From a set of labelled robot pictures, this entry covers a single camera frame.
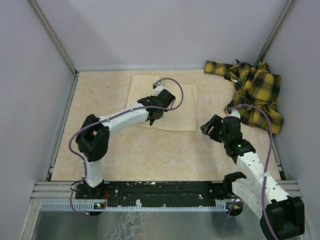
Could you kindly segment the aluminium front rail frame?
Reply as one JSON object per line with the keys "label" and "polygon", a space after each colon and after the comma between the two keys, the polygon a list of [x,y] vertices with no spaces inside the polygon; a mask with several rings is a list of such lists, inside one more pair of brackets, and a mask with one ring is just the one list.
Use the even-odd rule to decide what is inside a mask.
{"label": "aluminium front rail frame", "polygon": [[195,195],[197,199],[209,196],[211,199],[223,200],[233,194],[240,196],[245,191],[260,194],[262,188],[247,179],[234,181],[105,181],[97,187],[87,183],[67,181],[37,182],[33,188],[32,200],[65,200],[70,197],[79,200],[103,199],[106,194],[114,199],[122,196],[185,196]]}

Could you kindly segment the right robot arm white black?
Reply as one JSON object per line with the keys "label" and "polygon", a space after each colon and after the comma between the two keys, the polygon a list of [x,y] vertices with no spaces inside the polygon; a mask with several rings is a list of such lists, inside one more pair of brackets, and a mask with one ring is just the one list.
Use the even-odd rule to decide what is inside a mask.
{"label": "right robot arm white black", "polygon": [[240,168],[223,180],[223,192],[239,197],[259,219],[268,240],[287,240],[305,233],[305,205],[292,197],[265,171],[252,144],[243,138],[239,114],[214,115],[200,127],[210,139],[223,143],[226,155]]}

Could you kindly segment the right aluminium corner post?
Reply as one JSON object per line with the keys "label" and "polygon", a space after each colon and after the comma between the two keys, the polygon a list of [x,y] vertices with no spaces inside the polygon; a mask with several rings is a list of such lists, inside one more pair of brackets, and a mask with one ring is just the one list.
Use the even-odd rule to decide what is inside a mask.
{"label": "right aluminium corner post", "polygon": [[296,3],[295,0],[286,0],[285,1],[285,5],[283,7],[283,9],[281,10],[274,26],[272,27],[266,41],[264,42],[264,45],[259,53],[259,55],[257,56],[255,62],[254,62],[254,66],[257,67],[259,65],[259,62],[262,62],[269,50],[269,48],[271,47],[273,41],[275,40],[278,32],[280,31],[282,25],[284,24],[286,18],[290,15],[290,12],[292,11],[292,8],[294,7],[294,4]]}

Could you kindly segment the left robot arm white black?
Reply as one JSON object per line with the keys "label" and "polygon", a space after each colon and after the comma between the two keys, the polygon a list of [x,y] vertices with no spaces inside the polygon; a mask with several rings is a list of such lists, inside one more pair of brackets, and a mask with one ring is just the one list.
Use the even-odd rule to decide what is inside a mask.
{"label": "left robot arm white black", "polygon": [[107,191],[102,176],[102,158],[108,151],[110,138],[136,124],[149,121],[152,125],[170,110],[175,100],[164,86],[158,86],[153,95],[139,99],[122,111],[103,117],[88,115],[75,137],[84,164],[84,177],[76,188],[75,198],[102,199]]}

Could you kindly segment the aluminium corner post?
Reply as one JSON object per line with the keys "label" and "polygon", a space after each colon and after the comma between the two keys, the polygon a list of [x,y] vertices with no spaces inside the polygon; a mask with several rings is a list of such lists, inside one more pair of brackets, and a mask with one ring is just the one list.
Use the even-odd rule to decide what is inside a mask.
{"label": "aluminium corner post", "polygon": [[282,25],[284,24],[286,18],[290,15],[290,12],[292,11],[292,8],[294,7],[294,4],[296,3],[295,0],[286,0],[285,1],[285,5],[283,7],[283,9],[281,10],[274,26],[272,27],[266,41],[264,42],[264,45],[259,53],[259,55],[257,56],[255,62],[254,62],[254,66],[257,67],[259,65],[259,62],[262,62],[269,50],[269,48],[271,47],[273,41],[275,40],[278,32],[280,31]]}
{"label": "aluminium corner post", "polygon": [[60,55],[63,62],[68,66],[69,70],[75,76],[78,71],[74,66],[74,63],[68,54],[65,46],[63,45],[62,41],[59,39],[56,31],[50,24],[48,18],[46,17],[45,13],[43,12],[41,6],[39,5],[37,0],[27,0],[28,4],[30,5],[31,9],[34,11],[35,15],[37,16],[38,20],[40,21],[41,25],[43,26],[44,30],[46,31],[51,43],[56,48],[58,54]]}

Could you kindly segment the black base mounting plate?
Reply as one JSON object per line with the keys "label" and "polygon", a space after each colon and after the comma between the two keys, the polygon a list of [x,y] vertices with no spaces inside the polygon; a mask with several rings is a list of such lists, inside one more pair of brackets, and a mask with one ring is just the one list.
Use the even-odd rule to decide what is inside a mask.
{"label": "black base mounting plate", "polygon": [[223,181],[110,181],[91,188],[81,184],[77,200],[102,200],[109,207],[144,208],[214,207],[216,201],[232,198],[231,185]]}

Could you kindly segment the beige cloth wrap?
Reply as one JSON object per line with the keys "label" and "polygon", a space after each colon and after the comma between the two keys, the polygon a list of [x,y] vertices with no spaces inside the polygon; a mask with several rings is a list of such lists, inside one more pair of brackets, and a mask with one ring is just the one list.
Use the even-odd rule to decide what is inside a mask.
{"label": "beige cloth wrap", "polygon": [[160,79],[159,76],[135,75],[132,77],[126,106],[130,107],[138,100],[148,98],[147,105],[160,106],[163,108],[176,108],[176,110],[163,111],[150,108],[149,111],[162,114],[152,124],[149,121],[138,123],[137,126],[153,128],[173,132],[195,132],[197,130],[198,115],[198,87],[188,84],[176,84],[174,81],[165,79],[160,82],[166,87],[175,100],[169,104],[152,102],[152,95],[160,92],[154,88],[154,83]]}

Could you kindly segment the left aluminium corner post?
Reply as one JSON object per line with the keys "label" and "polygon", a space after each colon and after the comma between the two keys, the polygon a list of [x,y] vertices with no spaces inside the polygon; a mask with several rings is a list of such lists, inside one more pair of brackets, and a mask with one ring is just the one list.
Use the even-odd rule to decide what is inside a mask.
{"label": "left aluminium corner post", "polygon": [[41,6],[39,5],[37,0],[27,0],[28,4],[30,5],[31,9],[34,11],[35,15],[37,16],[38,20],[40,21],[41,25],[43,26],[44,30],[46,31],[51,43],[56,48],[58,54],[60,55],[63,62],[68,66],[69,70],[75,76],[78,71],[74,66],[74,63],[68,54],[65,46],[63,45],[62,41],[59,39],[56,31],[50,24],[48,18],[46,17],[45,13],[43,12]]}

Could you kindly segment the yellow plaid shirt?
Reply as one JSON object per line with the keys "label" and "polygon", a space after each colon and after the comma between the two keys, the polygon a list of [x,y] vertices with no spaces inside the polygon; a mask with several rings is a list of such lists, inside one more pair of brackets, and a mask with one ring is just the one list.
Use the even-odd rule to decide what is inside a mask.
{"label": "yellow plaid shirt", "polygon": [[215,61],[206,61],[206,74],[224,77],[232,83],[235,92],[230,103],[224,108],[226,114],[234,106],[247,104],[237,109],[241,122],[249,127],[261,128],[279,134],[284,119],[277,111],[277,100],[281,87],[281,76],[273,74],[266,62],[259,62],[257,66],[236,61],[236,64],[227,64]]}

